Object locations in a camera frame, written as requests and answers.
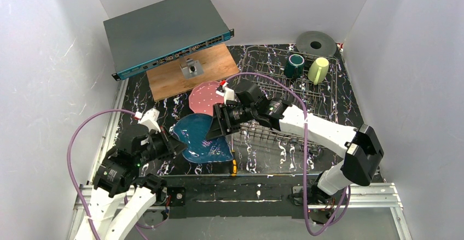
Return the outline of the blue shell shaped plate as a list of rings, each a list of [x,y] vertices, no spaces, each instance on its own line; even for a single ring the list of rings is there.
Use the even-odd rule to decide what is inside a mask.
[[[211,122],[212,116],[194,113],[181,118],[173,126],[172,134],[187,145],[182,151],[187,161],[203,164],[233,160],[233,153],[225,137],[206,139]]]

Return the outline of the pink dotted scalloped plate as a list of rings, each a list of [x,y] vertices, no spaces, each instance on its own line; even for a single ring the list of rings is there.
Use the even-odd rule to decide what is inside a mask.
[[[218,81],[207,81],[193,88],[189,95],[189,108],[194,113],[213,116],[213,106],[224,103],[223,96],[216,93],[219,85]]]

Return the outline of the dark green mug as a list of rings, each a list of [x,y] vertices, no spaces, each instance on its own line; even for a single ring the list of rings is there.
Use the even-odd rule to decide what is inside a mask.
[[[284,75],[289,79],[296,79],[303,73],[305,60],[302,55],[291,54],[284,68]]]

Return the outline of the light green mug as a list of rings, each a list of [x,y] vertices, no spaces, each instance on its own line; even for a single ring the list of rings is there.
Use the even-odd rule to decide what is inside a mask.
[[[307,73],[308,79],[314,84],[324,81],[329,69],[329,61],[325,57],[317,58],[310,66]]]

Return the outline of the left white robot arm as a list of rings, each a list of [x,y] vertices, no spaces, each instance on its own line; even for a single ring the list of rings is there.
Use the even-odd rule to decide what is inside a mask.
[[[93,179],[90,215],[75,239],[125,239],[142,214],[167,189],[166,180],[140,168],[154,160],[174,158],[188,146],[163,127],[151,130],[137,124],[124,130],[105,154]]]

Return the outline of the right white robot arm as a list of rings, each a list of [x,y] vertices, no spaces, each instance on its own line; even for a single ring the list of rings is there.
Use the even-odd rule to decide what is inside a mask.
[[[224,103],[213,106],[213,119],[206,140],[240,130],[240,125],[256,121],[261,126],[284,134],[294,134],[336,153],[343,161],[321,173],[308,192],[328,198],[356,184],[371,184],[383,149],[374,129],[339,125],[315,116],[280,98],[266,98],[259,86],[244,80],[234,89],[226,88]]]

